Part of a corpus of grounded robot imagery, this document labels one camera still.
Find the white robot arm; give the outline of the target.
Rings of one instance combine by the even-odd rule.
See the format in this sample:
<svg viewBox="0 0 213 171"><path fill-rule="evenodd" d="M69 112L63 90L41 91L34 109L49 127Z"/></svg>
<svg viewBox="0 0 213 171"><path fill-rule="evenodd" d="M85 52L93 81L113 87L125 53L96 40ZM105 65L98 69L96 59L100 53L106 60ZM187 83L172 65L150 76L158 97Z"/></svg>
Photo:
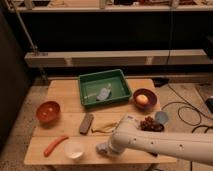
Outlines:
<svg viewBox="0 0 213 171"><path fill-rule="evenodd" d="M142 131L131 115L120 120L108 146L115 154L134 149L213 166L213 134Z"/></svg>

